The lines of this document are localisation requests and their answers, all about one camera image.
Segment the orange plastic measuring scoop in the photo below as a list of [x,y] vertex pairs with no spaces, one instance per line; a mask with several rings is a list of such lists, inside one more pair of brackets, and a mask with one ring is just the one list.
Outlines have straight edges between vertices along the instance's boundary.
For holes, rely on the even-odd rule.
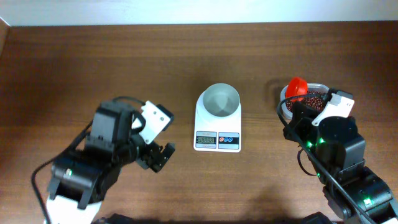
[[300,77],[294,77],[293,79],[291,79],[291,81],[287,86],[285,97],[290,98],[293,96],[306,95],[307,93],[308,93],[307,81]]

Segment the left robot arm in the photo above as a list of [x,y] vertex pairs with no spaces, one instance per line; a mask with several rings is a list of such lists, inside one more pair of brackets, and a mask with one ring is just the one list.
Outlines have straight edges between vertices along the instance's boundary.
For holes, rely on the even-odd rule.
[[125,100],[101,102],[88,127],[53,160],[46,223],[91,223],[124,166],[135,162],[158,173],[175,152],[174,144],[154,141],[174,115],[160,104],[141,102],[137,110]]

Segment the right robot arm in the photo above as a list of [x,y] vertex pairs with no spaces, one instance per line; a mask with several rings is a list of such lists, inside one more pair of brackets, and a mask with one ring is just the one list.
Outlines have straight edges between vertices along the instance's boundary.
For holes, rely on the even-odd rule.
[[328,205],[345,223],[397,223],[397,199],[366,167],[366,141],[341,90],[286,97],[277,105],[284,137],[298,143],[323,184]]

